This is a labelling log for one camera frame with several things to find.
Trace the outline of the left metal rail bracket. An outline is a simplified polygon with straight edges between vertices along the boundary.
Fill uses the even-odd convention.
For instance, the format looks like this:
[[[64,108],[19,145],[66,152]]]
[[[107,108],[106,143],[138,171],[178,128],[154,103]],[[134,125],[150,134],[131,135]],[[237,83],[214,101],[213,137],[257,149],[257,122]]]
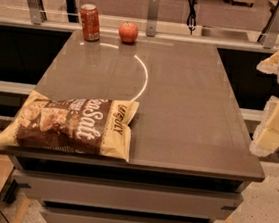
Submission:
[[[47,15],[44,11],[44,5],[42,0],[26,0],[29,6],[30,12],[30,21],[33,24],[41,25],[47,18]]]

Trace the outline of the right metal rail bracket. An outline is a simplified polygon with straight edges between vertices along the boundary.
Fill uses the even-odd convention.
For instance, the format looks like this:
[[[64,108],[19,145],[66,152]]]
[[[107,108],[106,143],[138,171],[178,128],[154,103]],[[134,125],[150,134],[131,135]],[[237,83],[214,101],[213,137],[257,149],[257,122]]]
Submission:
[[[263,48],[273,48],[279,34],[279,6],[275,7],[269,22],[257,40]]]

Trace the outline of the red coke can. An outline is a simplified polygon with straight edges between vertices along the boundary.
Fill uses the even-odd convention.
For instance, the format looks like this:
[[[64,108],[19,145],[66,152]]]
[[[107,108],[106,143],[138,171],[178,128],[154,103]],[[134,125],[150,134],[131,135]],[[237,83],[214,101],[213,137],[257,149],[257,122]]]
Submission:
[[[100,24],[97,7],[93,4],[81,5],[82,31],[86,41],[96,41],[100,39]]]

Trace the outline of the brown chip bag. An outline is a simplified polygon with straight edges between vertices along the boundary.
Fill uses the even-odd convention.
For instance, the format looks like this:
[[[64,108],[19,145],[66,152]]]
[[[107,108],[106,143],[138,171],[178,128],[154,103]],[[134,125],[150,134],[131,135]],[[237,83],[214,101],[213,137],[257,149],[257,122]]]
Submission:
[[[52,101],[32,91],[0,145],[91,154],[126,160],[137,102],[105,99]]]

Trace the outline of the grey drawer cabinet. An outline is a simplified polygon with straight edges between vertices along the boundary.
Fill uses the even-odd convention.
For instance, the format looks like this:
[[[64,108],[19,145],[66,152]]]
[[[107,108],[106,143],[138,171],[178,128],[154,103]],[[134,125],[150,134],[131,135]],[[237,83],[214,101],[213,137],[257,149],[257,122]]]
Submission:
[[[214,223],[243,202],[241,177],[23,149],[11,158],[47,223]]]

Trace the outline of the red apple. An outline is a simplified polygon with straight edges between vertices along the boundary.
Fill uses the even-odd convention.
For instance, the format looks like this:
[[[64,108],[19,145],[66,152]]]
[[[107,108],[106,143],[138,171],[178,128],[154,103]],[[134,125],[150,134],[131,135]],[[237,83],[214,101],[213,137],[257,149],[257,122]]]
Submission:
[[[126,44],[134,43],[138,37],[139,29],[136,24],[132,22],[125,22],[120,25],[118,34],[121,41]]]

